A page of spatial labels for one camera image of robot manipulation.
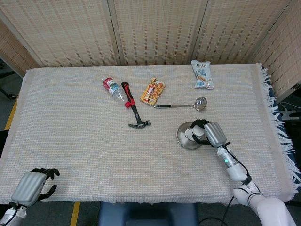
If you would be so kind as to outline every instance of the metal ladle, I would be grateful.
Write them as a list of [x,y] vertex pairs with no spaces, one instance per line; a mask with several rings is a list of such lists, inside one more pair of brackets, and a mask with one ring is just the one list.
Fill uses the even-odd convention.
[[173,107],[193,107],[197,111],[203,110],[207,105],[205,97],[200,97],[196,100],[194,105],[155,105],[154,108],[173,108]]

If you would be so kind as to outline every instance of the hammer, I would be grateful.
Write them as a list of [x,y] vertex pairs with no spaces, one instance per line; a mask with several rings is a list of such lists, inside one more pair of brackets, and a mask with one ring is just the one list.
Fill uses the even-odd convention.
[[126,95],[127,95],[127,98],[129,100],[129,102],[131,103],[131,108],[134,112],[134,115],[135,115],[135,118],[137,120],[137,125],[133,125],[133,124],[129,124],[128,123],[128,126],[130,127],[133,127],[133,128],[137,128],[137,129],[142,129],[144,128],[145,126],[150,126],[151,125],[151,122],[150,120],[147,120],[145,122],[143,122],[138,114],[138,111],[137,111],[137,108],[136,108],[136,105],[135,105],[135,101],[134,101],[134,98],[130,92],[130,87],[129,87],[129,84],[127,82],[123,82],[121,83],[122,85],[122,88],[124,89]]

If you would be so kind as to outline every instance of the white snack bag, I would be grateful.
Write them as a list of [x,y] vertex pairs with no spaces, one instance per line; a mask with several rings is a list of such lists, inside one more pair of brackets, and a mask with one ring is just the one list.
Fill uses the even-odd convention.
[[199,62],[197,60],[192,60],[191,65],[197,78],[194,88],[206,87],[207,89],[214,89],[211,79],[210,62]]

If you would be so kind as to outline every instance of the robotic arm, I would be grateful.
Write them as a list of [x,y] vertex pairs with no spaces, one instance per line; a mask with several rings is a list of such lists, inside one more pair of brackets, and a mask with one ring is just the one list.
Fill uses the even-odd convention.
[[35,204],[36,201],[49,198],[55,192],[56,185],[53,185],[47,193],[41,194],[46,180],[48,178],[53,180],[55,175],[60,175],[57,169],[35,168],[25,173],[11,197],[13,201],[9,202],[12,208],[6,211],[0,220],[0,226],[21,225],[27,216],[27,207]]
[[234,197],[245,206],[250,206],[263,226],[295,226],[295,222],[285,204],[277,198],[266,198],[252,181],[247,168],[236,158],[228,147],[230,142],[217,122],[196,120],[191,125],[191,136],[199,144],[217,148],[217,155],[226,165],[230,178],[241,181],[242,185],[233,189]]

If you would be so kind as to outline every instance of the food package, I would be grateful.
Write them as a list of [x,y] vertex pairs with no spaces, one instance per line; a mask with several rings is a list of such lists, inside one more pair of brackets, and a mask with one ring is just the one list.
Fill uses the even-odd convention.
[[140,97],[140,100],[148,105],[154,105],[164,90],[164,87],[164,82],[158,79],[152,79],[151,83],[147,86],[146,90]]
[[214,89],[210,72],[210,62],[199,62],[197,60],[192,60],[191,66],[197,78],[194,88],[206,87],[207,89]]

